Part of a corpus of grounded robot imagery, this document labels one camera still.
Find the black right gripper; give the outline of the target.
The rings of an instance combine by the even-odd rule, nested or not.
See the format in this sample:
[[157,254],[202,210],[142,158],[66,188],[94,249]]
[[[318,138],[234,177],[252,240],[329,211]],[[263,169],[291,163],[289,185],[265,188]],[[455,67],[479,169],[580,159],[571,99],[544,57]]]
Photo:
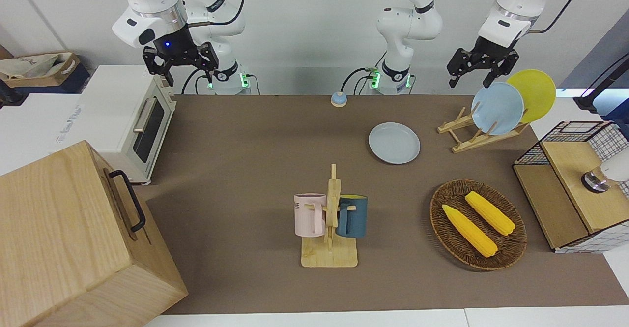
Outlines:
[[205,72],[207,82],[213,82],[214,71],[219,67],[218,56],[213,45],[206,41],[196,45],[188,26],[153,40],[154,47],[143,48],[143,60],[148,72],[164,77],[164,87],[173,87],[170,73],[173,66],[191,65]]

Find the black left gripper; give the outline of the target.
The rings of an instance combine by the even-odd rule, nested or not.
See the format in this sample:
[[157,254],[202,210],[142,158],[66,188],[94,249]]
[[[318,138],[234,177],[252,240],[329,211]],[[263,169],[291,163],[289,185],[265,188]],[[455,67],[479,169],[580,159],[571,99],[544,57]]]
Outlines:
[[514,49],[515,42],[508,47],[489,41],[481,36],[476,39],[470,51],[463,48],[456,49],[447,64],[450,75],[449,87],[456,87],[459,77],[476,69],[489,69],[483,80],[483,87],[489,88],[499,76],[508,75],[519,60],[519,54]]

